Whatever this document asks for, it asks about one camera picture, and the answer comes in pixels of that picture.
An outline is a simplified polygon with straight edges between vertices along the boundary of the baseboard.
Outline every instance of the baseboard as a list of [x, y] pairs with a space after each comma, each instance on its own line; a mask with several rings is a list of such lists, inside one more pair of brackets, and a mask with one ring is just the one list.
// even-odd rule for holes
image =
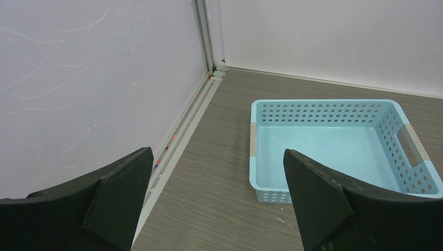
[[263, 72], [263, 71], [256, 71], [256, 70], [243, 69], [243, 68], [237, 68], [237, 67], [227, 67], [227, 68], [228, 69], [232, 69], [232, 70], [237, 70], [237, 71], [255, 72], [255, 73], [261, 73], [261, 74], [267, 74], [267, 75], [273, 75], [273, 76], [290, 77], [290, 78], [296, 78], [296, 79], [316, 81], [316, 82], [321, 82], [321, 83], [328, 83], [328, 84], [335, 84], [335, 85], [345, 85], [345, 86], [352, 86], [352, 87], [371, 89], [371, 90], [381, 90], [381, 91], [384, 91], [384, 92], [401, 93], [401, 94], [408, 94], [408, 95], [414, 95], [414, 96], [443, 99], [443, 96], [441, 96], [441, 95], [428, 95], [428, 94], [416, 93], [416, 92], [405, 92], [405, 91], [402, 91], [402, 90], [386, 89], [386, 88], [372, 87], [372, 86], [366, 86], [366, 85], [356, 85], [356, 84], [342, 83], [342, 82], [336, 82], [336, 81], [329, 81], [329, 80], [324, 80], [324, 79], [317, 79], [317, 78], [310, 78], [310, 77], [301, 77], [301, 76], [293, 76], [293, 75], [286, 75], [286, 74], [272, 73], [272, 72]]
[[172, 171], [180, 159], [181, 154], [194, 133], [195, 128], [202, 118], [206, 108], [211, 102], [215, 91], [217, 91], [217, 88], [219, 87], [225, 73], [225, 69], [217, 69], [210, 79], [206, 79], [201, 84], [187, 105], [185, 111], [180, 116], [179, 121], [177, 122], [172, 133], [162, 144], [160, 148], [162, 151], [157, 154], [154, 160], [154, 163], [158, 163], [158, 166], [153, 170], [151, 179], [149, 181], [145, 203], [143, 205], [142, 212], [140, 213], [133, 244], [145, 225], [145, 222], [148, 219], [158, 197], [160, 196], [161, 191], [171, 176]]

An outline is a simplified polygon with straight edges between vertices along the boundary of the basket bottom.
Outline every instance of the basket bottom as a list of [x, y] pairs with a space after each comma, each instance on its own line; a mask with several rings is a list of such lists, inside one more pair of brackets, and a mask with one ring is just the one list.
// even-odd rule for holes
[[257, 184], [287, 189], [283, 154], [297, 150], [372, 185], [400, 192], [374, 128], [258, 127]]

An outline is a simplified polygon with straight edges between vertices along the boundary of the gray laminate floor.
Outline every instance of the gray laminate floor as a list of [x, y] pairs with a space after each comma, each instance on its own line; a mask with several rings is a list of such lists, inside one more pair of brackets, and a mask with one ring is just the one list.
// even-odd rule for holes
[[302, 250], [292, 206], [249, 185], [257, 99], [387, 98], [400, 103], [440, 175], [443, 100], [229, 70], [136, 240], [139, 250]]

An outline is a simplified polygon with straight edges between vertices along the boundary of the basket handle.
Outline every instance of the basket handle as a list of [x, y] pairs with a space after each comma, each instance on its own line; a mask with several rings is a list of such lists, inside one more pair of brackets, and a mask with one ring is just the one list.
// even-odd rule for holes
[[249, 156], [255, 156], [256, 143], [257, 143], [257, 125], [254, 122], [252, 122], [251, 123], [251, 138], [250, 138], [250, 143], [249, 143]]
[[422, 161], [430, 161], [429, 155], [418, 138], [417, 133], [415, 133], [412, 125], [409, 123], [404, 124], [400, 130], [403, 132], [409, 146], [411, 147], [417, 162], [421, 163]]

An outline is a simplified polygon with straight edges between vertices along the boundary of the white wall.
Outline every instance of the white wall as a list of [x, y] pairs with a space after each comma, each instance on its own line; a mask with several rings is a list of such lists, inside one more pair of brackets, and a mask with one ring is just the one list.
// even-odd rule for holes
[[220, 7], [228, 66], [443, 96], [442, 1], [222, 0]]
[[0, 198], [153, 147], [204, 79], [189, 1], [0, 2]]

